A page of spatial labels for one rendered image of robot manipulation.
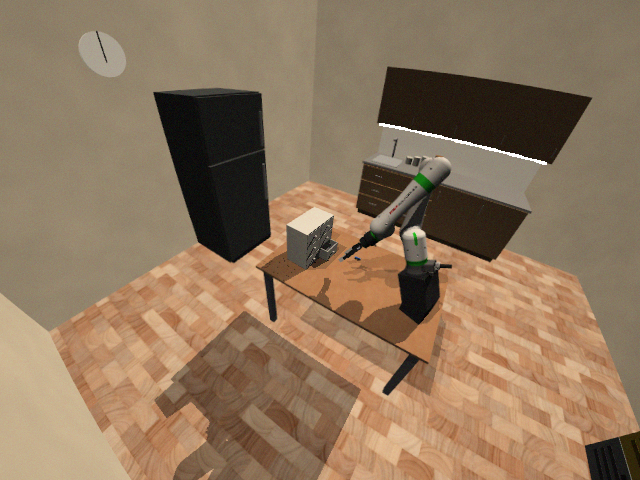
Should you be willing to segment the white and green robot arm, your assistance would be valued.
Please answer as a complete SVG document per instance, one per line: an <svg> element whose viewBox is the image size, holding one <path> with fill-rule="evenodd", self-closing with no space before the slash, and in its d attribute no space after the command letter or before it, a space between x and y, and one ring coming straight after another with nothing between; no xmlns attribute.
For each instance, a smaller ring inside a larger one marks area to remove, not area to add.
<svg viewBox="0 0 640 480"><path fill-rule="evenodd" d="M405 268L407 275L424 276L428 274L433 276L440 268L452 269L451 264L428 260L426 234L420 230L432 191L450 173L451 164L444 157L436 157L431 161L429 158L423 160L416 177L399 197L379 215L380 217L377 216L371 221L370 231L364 234L367 244L376 247L376 243L394 233L394 224L408 211L399 230L407 261Z"/></svg>

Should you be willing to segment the grey small chest of drawers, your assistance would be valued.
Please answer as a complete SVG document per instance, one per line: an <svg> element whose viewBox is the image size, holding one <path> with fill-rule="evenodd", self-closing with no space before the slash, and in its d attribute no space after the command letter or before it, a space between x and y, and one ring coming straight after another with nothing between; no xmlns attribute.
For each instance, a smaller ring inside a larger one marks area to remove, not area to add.
<svg viewBox="0 0 640 480"><path fill-rule="evenodd" d="M287 259L307 269L308 235L334 215L313 207L286 225Z"/></svg>

